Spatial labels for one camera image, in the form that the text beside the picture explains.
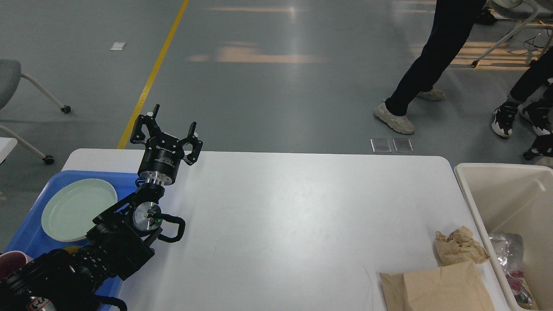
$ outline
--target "paper bag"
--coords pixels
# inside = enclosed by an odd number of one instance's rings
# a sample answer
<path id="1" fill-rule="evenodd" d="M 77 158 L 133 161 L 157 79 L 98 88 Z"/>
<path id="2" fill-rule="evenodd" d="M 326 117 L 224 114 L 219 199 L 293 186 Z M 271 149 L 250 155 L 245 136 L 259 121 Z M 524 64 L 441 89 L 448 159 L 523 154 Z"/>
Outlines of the paper bag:
<path id="1" fill-rule="evenodd" d="M 436 231 L 436 251 L 445 265 L 468 260 L 483 263 L 489 259 L 486 250 L 472 238 L 472 231 L 465 226 L 449 236 Z"/>
<path id="2" fill-rule="evenodd" d="M 388 311 L 494 311 L 474 262 L 380 274 Z"/>

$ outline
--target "light green plate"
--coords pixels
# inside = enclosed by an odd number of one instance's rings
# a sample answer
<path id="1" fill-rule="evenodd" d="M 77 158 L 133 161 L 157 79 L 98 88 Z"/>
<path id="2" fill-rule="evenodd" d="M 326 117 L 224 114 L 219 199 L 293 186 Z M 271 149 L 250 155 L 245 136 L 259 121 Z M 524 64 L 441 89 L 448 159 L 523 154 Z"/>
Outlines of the light green plate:
<path id="1" fill-rule="evenodd" d="M 48 201 L 42 228 L 52 239 L 75 242 L 94 227 L 92 219 L 117 202 L 117 193 L 105 180 L 89 178 L 63 187 Z"/>

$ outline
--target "white bin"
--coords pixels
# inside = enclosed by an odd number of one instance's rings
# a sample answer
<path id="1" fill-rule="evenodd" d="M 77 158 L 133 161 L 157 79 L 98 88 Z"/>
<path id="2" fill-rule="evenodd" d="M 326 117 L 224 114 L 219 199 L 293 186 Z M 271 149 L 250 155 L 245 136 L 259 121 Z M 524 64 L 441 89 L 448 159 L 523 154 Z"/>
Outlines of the white bin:
<path id="1" fill-rule="evenodd" d="M 540 310 L 553 310 L 553 169 L 537 165 L 461 163 L 455 175 L 512 310 L 517 305 L 488 232 L 520 234 L 524 278 Z"/>

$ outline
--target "black trousers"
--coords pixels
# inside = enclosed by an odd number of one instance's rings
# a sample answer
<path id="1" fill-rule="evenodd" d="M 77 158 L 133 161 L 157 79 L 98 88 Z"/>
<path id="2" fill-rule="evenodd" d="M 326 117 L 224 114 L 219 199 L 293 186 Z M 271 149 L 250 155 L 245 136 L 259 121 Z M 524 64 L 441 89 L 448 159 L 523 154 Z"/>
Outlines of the black trousers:
<path id="1" fill-rule="evenodd" d="M 530 68 L 513 86 L 510 94 L 514 99 L 524 102 L 551 77 L 553 77 L 553 49 L 547 50 L 538 61 L 530 64 Z M 544 97 L 553 101 L 553 86 L 545 90 Z"/>
<path id="2" fill-rule="evenodd" d="M 393 115 L 405 116 L 420 91 L 430 91 L 457 56 L 486 0 L 437 0 L 434 24 L 422 53 L 386 100 Z"/>

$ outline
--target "white table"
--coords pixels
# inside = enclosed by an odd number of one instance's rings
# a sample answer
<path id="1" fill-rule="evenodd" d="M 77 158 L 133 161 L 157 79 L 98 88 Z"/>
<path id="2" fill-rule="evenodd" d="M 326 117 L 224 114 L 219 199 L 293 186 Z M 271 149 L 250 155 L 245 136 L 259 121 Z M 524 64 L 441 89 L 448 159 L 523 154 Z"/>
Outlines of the white table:
<path id="1" fill-rule="evenodd" d="M 17 145 L 17 139 L 0 137 L 0 163 L 6 159 L 15 145 Z"/>
<path id="2" fill-rule="evenodd" d="M 135 173 L 142 155 L 79 149 L 63 170 Z M 185 235 L 156 241 L 123 283 L 132 311 L 386 310 L 379 272 L 438 267 L 436 230 L 465 225 L 479 240 L 440 157 L 202 152 L 165 189 Z M 509 310 L 490 263 L 477 267 Z"/>

